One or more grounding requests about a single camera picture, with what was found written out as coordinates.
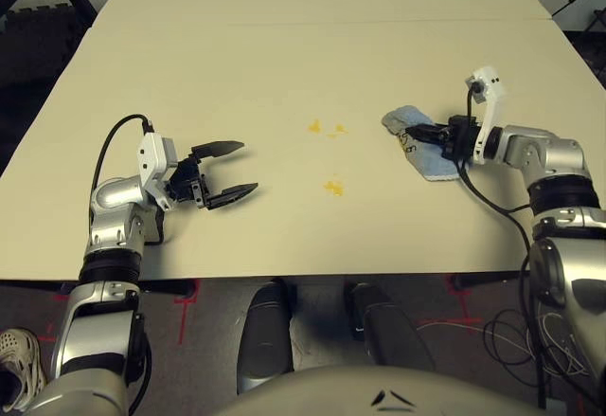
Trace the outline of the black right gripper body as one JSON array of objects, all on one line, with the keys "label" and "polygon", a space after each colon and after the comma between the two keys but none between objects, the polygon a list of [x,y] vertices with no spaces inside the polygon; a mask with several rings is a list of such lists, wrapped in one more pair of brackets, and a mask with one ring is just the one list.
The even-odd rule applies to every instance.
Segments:
[{"label": "black right gripper body", "polygon": [[480,131],[480,124],[475,116],[455,115],[449,118],[447,137],[442,148],[446,159],[469,159],[472,157],[475,141]]}]

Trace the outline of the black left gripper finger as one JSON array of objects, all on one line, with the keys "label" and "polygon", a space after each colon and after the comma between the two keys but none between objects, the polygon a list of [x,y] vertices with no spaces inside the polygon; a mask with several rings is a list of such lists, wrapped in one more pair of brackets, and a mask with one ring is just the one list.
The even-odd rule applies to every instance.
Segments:
[{"label": "black left gripper finger", "polygon": [[242,142],[235,140],[213,141],[192,147],[191,155],[196,159],[216,158],[231,154],[243,147]]},{"label": "black left gripper finger", "polygon": [[205,208],[212,210],[215,208],[222,208],[231,205],[245,196],[252,193],[258,188],[258,183],[250,183],[237,185],[228,189],[223,190],[219,194],[210,195],[206,198]]}]

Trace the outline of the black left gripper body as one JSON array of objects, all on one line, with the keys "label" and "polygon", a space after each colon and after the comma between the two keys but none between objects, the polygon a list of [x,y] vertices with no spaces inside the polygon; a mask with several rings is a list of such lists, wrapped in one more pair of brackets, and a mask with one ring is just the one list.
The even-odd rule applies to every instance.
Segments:
[{"label": "black left gripper body", "polygon": [[166,184],[171,200],[177,203],[192,201],[197,208],[210,209],[210,194],[205,176],[200,173],[201,158],[190,154],[179,161],[176,170]]}]

